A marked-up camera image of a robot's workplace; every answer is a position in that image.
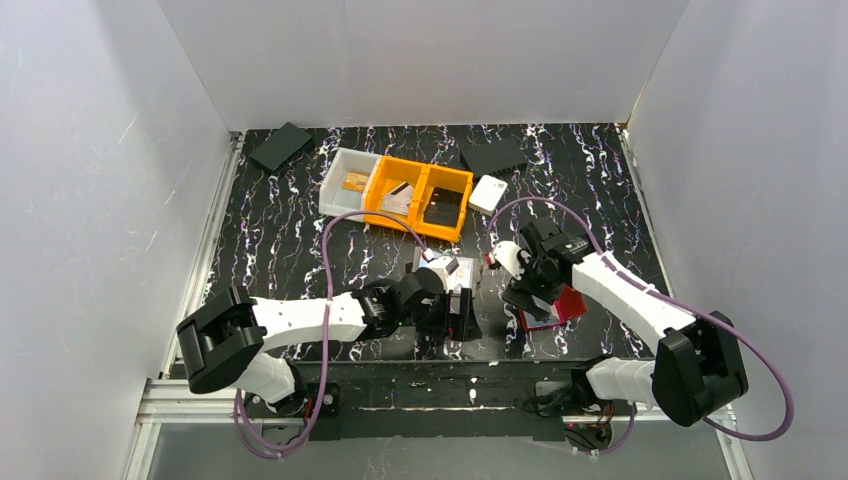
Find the red card holder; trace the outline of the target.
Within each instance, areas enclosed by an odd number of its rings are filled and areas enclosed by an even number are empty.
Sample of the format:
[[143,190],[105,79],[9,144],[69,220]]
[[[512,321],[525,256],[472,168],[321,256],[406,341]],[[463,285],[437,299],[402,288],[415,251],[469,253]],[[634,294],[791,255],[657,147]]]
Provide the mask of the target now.
[[588,307],[584,297],[576,290],[566,286],[559,298],[552,304],[531,297],[533,306],[546,314],[544,319],[539,319],[531,312],[518,309],[518,318],[524,331],[538,331],[552,329],[566,325],[569,321],[585,314]]

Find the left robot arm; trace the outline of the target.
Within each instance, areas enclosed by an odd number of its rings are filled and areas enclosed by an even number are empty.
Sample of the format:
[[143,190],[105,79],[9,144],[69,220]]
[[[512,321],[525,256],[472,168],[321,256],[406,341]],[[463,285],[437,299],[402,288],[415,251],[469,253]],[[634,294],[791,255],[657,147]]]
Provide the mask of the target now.
[[444,271],[421,267],[331,299],[272,300],[240,286],[208,300],[176,328],[189,389],[234,387],[277,406],[305,394],[297,369],[273,349],[312,342],[351,343],[412,326],[430,338],[479,340],[473,291],[452,287]]

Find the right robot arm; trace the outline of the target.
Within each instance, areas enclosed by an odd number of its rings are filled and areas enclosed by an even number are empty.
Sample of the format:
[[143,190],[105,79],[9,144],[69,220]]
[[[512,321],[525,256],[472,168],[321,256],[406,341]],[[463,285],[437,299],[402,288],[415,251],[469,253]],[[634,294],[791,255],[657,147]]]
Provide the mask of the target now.
[[615,400],[659,407],[681,426],[691,426],[743,396],[749,383],[739,342],[703,316],[658,298],[655,287],[601,253],[587,235],[572,236],[551,219],[526,224],[521,244],[502,241],[489,253],[490,267],[510,277],[503,300],[540,321],[557,316],[554,304],[573,291],[589,297],[633,330],[654,354],[651,360],[609,355],[571,372],[570,398],[582,407]]

